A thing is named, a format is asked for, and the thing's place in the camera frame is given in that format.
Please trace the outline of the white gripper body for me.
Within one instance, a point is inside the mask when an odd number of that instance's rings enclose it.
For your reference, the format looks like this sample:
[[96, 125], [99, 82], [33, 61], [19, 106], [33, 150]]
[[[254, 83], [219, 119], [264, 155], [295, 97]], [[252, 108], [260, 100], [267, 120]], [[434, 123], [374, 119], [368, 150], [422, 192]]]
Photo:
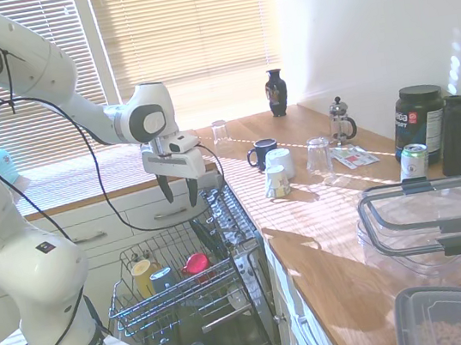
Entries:
[[198, 144], [198, 137], [190, 133], [156, 137], [140, 147], [145, 172], [199, 179], [206, 168]]

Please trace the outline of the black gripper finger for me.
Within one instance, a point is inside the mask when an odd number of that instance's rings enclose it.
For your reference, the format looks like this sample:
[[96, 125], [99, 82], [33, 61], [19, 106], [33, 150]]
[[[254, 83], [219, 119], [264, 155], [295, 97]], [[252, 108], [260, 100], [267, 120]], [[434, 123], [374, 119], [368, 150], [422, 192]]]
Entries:
[[173, 200], [173, 192], [169, 186], [168, 179], [166, 175], [156, 175], [155, 178], [157, 179], [157, 184], [160, 186], [162, 194], [168, 200], [168, 202], [172, 203]]
[[197, 196], [198, 196], [198, 186], [197, 186], [197, 180], [195, 178], [189, 179], [187, 178], [185, 180], [186, 186], [188, 187], [188, 193], [189, 193], [189, 199], [190, 199], [190, 205], [195, 208], [197, 205]]

